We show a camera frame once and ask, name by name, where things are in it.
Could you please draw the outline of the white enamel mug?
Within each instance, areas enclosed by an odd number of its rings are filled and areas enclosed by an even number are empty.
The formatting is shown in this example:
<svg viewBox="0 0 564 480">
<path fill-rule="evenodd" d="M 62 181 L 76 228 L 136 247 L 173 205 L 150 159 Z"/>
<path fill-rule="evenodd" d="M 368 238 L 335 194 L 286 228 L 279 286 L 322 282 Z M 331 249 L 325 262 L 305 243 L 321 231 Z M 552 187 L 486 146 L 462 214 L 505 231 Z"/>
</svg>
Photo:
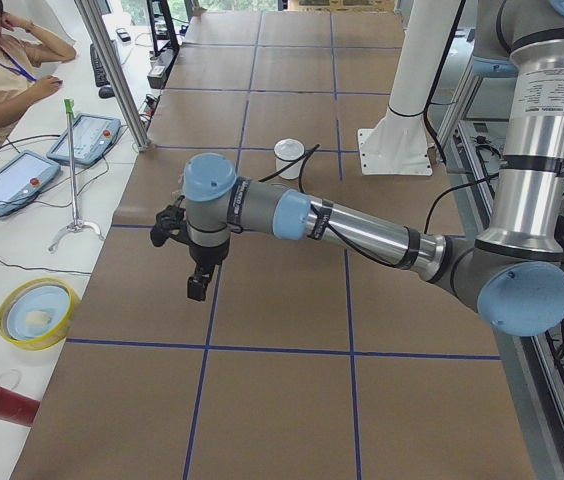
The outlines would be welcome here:
<svg viewBox="0 0 564 480">
<path fill-rule="evenodd" d="M 274 146 L 276 174 L 286 180 L 299 177 L 305 147 L 302 142 L 292 138 L 279 140 Z"/>
</svg>

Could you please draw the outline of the yellow tape roll with dish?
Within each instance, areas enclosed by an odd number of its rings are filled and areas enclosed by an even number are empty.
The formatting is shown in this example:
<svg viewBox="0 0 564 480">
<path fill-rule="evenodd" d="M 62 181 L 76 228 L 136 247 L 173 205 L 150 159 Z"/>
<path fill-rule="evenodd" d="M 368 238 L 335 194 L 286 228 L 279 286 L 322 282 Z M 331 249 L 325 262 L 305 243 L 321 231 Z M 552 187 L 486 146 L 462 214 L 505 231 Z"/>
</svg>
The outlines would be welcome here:
<svg viewBox="0 0 564 480">
<path fill-rule="evenodd" d="M 67 283 L 43 277 L 13 290 L 0 305 L 0 336 L 28 351 L 63 340 L 80 297 Z"/>
</svg>

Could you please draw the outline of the far teach pendant tablet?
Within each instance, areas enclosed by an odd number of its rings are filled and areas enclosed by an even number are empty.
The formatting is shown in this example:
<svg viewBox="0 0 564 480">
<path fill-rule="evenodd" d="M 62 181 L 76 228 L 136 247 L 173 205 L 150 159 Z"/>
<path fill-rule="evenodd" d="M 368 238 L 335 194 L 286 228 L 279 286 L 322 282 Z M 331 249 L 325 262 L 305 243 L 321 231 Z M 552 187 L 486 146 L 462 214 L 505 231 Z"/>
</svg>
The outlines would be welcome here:
<svg viewBox="0 0 564 480">
<path fill-rule="evenodd" d="M 116 142 L 121 121 L 117 118 L 79 114 L 73 121 L 73 154 L 77 166 L 89 167 L 96 163 Z M 68 165 L 69 131 L 65 130 L 46 153 L 46 157 Z"/>
</svg>

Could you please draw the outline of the teach pendant tablet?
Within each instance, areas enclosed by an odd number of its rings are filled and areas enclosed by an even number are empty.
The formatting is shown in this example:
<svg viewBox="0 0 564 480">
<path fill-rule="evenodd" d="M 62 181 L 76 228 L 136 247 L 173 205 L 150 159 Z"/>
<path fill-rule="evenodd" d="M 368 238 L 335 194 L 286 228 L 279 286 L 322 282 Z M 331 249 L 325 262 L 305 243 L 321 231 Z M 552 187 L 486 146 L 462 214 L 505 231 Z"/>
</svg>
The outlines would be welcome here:
<svg viewBox="0 0 564 480">
<path fill-rule="evenodd" d="M 77 166 L 89 167 L 96 163 L 116 142 L 121 121 L 117 118 L 79 114 L 73 121 L 73 154 Z M 68 165 L 69 131 L 65 130 L 46 153 L 46 157 Z"/>
<path fill-rule="evenodd" d="M 29 203 L 60 172 L 60 165 L 35 152 L 24 150 L 0 168 L 0 216 Z"/>
</svg>

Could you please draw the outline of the near teach pendant tablet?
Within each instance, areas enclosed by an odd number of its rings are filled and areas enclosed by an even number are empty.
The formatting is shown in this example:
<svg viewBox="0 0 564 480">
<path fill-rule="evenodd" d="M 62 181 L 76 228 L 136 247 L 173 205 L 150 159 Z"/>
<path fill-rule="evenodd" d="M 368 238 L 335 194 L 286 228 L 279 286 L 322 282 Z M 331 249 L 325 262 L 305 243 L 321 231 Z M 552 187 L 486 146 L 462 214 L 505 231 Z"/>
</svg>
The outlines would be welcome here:
<svg viewBox="0 0 564 480">
<path fill-rule="evenodd" d="M 29 203 L 60 172 L 60 165 L 35 152 L 24 150 L 0 168 L 0 216 Z"/>
</svg>

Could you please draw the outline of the black computer mouse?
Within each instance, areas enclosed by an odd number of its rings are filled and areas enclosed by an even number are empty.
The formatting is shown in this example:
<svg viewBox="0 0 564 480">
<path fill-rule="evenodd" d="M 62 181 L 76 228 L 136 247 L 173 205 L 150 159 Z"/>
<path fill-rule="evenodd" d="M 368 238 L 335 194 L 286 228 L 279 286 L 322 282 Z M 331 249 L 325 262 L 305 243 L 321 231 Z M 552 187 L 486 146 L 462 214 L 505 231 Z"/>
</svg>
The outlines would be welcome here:
<svg viewBox="0 0 564 480">
<path fill-rule="evenodd" d="M 113 98 L 115 96 L 115 93 L 110 86 L 102 86 L 98 90 L 98 96 L 101 99 L 108 99 Z"/>
</svg>

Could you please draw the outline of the black computer keyboard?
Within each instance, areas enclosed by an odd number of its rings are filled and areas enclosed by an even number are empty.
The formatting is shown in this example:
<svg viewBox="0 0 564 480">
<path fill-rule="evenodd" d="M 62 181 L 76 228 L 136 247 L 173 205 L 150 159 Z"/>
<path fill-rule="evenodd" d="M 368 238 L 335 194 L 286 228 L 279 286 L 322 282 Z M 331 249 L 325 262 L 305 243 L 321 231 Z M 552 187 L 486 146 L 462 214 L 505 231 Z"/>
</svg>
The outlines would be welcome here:
<svg viewBox="0 0 564 480">
<path fill-rule="evenodd" d="M 104 87 L 109 84 L 108 77 L 104 65 L 98 55 L 96 47 L 94 44 L 90 45 L 90 61 L 94 76 L 94 82 L 96 87 Z"/>
</svg>

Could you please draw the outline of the red cylinder tube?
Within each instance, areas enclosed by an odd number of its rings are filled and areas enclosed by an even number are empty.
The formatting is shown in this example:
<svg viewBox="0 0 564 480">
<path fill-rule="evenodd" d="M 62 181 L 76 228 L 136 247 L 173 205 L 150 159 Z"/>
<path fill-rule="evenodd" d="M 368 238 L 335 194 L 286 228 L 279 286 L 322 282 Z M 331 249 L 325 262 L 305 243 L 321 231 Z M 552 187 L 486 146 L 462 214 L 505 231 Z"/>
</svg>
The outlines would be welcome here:
<svg viewBox="0 0 564 480">
<path fill-rule="evenodd" d="M 0 386 L 0 420 L 31 427 L 40 402 Z"/>
</svg>

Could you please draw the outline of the seated person in beige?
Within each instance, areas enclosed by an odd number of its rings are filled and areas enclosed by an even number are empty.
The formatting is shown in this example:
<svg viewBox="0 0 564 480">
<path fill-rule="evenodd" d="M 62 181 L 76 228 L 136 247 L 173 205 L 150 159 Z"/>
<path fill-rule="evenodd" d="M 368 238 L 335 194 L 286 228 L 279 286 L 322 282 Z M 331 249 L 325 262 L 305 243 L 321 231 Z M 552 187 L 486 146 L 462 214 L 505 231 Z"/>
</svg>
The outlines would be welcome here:
<svg viewBox="0 0 564 480">
<path fill-rule="evenodd" d="M 44 63 L 69 62 L 75 48 L 31 19 L 4 10 L 0 1 L 0 144 L 35 103 L 54 95 L 62 80 L 35 69 Z"/>
</svg>

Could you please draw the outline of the green handled reacher grabber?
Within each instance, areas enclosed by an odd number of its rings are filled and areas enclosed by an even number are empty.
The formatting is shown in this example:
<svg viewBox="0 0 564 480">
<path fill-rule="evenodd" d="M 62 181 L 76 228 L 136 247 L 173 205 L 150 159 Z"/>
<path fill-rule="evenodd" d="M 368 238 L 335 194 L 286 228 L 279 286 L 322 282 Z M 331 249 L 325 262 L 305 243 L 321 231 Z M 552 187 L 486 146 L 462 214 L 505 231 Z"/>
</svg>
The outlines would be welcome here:
<svg viewBox="0 0 564 480">
<path fill-rule="evenodd" d="M 73 138 L 73 122 L 75 119 L 73 111 L 74 101 L 69 98 L 64 99 L 64 108 L 67 116 L 67 145 L 69 156 L 69 178 L 71 191 L 71 221 L 68 225 L 61 228 L 53 238 L 51 245 L 48 247 L 50 253 L 57 251 L 61 240 L 68 234 L 77 234 L 84 230 L 92 230 L 97 237 L 103 241 L 105 239 L 100 226 L 92 221 L 83 220 L 79 213 L 76 164 L 74 155 L 74 138 Z"/>
</svg>

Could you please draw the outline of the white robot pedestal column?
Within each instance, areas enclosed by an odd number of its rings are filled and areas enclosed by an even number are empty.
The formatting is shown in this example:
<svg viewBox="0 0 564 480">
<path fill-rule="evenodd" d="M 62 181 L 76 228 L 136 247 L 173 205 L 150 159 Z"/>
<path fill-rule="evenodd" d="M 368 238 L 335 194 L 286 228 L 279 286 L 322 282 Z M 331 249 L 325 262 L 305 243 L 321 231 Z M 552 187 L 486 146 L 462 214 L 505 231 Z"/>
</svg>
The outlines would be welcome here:
<svg viewBox="0 0 564 480">
<path fill-rule="evenodd" d="M 460 0 L 413 3 L 386 114 L 374 128 L 358 131 L 364 175 L 432 174 L 425 110 L 462 10 Z"/>
</svg>

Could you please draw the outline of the aluminium frame post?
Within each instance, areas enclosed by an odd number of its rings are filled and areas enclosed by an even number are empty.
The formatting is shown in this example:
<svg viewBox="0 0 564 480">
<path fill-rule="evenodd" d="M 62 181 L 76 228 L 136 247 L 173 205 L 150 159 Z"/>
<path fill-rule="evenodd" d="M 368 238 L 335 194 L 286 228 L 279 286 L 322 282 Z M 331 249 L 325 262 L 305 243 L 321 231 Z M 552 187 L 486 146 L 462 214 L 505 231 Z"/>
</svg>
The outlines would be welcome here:
<svg viewBox="0 0 564 480">
<path fill-rule="evenodd" d="M 75 4 L 97 54 L 103 63 L 118 106 L 131 132 L 137 150 L 144 152 L 151 146 L 151 140 L 136 109 L 130 87 L 124 76 L 117 54 L 114 52 L 114 47 L 111 44 L 99 6 L 93 0 L 75 0 Z"/>
</svg>

